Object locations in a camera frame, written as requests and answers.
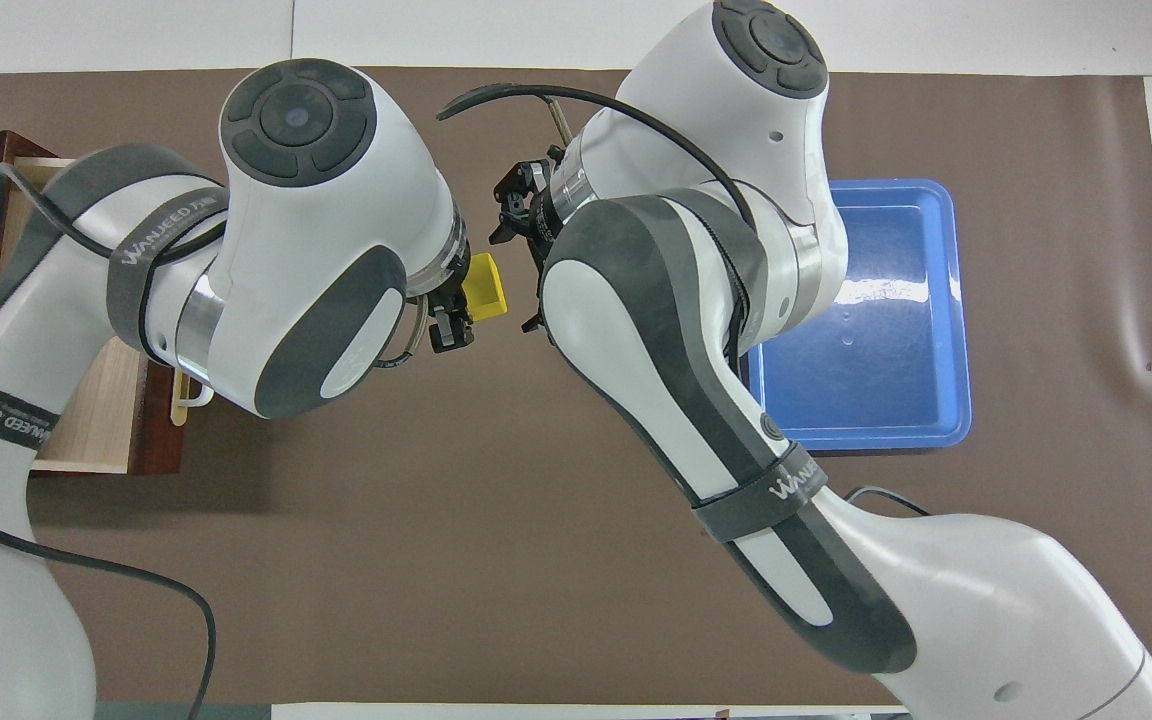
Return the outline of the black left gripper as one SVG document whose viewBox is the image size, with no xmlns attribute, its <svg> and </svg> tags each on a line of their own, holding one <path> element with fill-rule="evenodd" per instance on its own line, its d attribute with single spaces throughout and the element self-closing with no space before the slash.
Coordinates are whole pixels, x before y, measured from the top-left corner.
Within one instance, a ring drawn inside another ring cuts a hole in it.
<svg viewBox="0 0 1152 720">
<path fill-rule="evenodd" d="M 475 341 L 473 319 L 463 288 L 468 270 L 470 263 L 452 263 L 448 266 L 429 266 L 406 278 L 408 302 L 420 305 L 420 300 L 425 300 L 419 318 L 431 316 L 434 320 L 431 324 L 431 350 L 434 354 L 465 348 Z M 547 323 L 541 306 L 522 324 L 525 334 L 545 328 Z"/>
</svg>

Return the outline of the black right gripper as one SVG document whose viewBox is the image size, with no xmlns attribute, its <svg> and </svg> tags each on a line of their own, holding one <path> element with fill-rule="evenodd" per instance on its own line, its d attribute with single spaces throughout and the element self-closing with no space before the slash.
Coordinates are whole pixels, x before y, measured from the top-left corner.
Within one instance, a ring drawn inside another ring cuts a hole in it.
<svg viewBox="0 0 1152 720">
<path fill-rule="evenodd" d="M 532 260 L 547 263 L 550 250 L 562 229 L 550 196 L 550 161 L 520 161 L 495 184 L 494 200 L 500 205 L 499 223 L 492 232 L 492 245 L 513 237 L 526 237 Z"/>
</svg>

